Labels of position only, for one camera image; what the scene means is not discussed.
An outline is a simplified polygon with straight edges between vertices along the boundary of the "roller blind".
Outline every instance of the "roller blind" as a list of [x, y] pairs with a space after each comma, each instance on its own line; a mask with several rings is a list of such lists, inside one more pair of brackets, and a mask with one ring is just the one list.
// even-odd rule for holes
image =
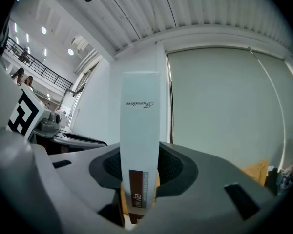
[[174, 144], [222, 157], [240, 168], [264, 158], [279, 165], [284, 139], [279, 101], [249, 51], [196, 49], [168, 57]]

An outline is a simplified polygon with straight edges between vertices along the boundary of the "black cable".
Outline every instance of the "black cable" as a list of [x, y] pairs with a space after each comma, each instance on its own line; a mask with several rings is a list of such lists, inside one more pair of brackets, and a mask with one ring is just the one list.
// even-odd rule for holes
[[170, 4], [169, 4], [169, 1], [168, 1], [168, 0], [167, 0], [167, 2], [168, 2], [168, 5], [169, 5], [169, 8], [170, 8], [171, 14], [172, 14], [172, 18], [174, 19], [175, 27], [177, 28], [176, 21], [175, 21], [175, 17], [174, 17], [174, 14], [172, 13], [171, 6], [170, 6]]
[[137, 33], [135, 27], [132, 25], [131, 21], [129, 20], [129, 18], [127, 17], [127, 15], [125, 14], [125, 12], [122, 10], [122, 8], [120, 7], [120, 5], [117, 3], [116, 0], [114, 0], [114, 2], [115, 2], [115, 3], [118, 5], [118, 7], [121, 9], [121, 11], [123, 12], [123, 14], [125, 15], [125, 17], [126, 17], [127, 20], [129, 21], [130, 25], [132, 26], [133, 30], [136, 32], [138, 38], [141, 39], [140, 36], [138, 35], [138, 33]]

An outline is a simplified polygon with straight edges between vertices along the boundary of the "person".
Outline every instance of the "person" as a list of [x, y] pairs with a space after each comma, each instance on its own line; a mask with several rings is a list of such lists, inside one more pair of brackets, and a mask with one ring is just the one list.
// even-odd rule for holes
[[27, 50], [27, 48], [25, 48], [23, 53], [18, 58], [18, 60], [21, 62], [25, 62], [27, 55], [28, 55], [28, 50]]
[[26, 78], [25, 80], [25, 84], [29, 87], [31, 87], [31, 83], [33, 82], [33, 77], [32, 76], [29, 76]]
[[21, 83], [21, 79], [23, 78], [25, 72], [23, 68], [19, 68], [18, 71], [12, 75], [13, 82], [17, 85], [18, 83]]

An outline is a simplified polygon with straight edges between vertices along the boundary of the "white wall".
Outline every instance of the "white wall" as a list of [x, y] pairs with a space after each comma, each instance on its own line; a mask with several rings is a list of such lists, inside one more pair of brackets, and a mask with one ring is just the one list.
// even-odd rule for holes
[[267, 158], [279, 166], [283, 120], [277, 95], [247, 50], [196, 49], [169, 55], [173, 143], [242, 168]]
[[123, 72], [157, 71], [161, 73], [161, 123], [160, 140], [167, 141], [167, 68], [162, 45], [121, 58], [112, 64], [101, 61], [77, 105], [73, 132], [107, 142], [120, 141], [120, 99]]
[[92, 71], [78, 105], [72, 131], [110, 144], [109, 141], [109, 63], [103, 59]]

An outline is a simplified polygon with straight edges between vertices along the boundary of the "cursive logo text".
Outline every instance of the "cursive logo text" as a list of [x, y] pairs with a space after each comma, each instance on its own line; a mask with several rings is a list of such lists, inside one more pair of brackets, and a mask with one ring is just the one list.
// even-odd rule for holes
[[154, 103], [151, 102], [127, 102], [126, 105], [131, 105], [133, 107], [137, 106], [137, 105], [143, 105], [143, 108], [149, 108], [150, 106], [153, 106]]

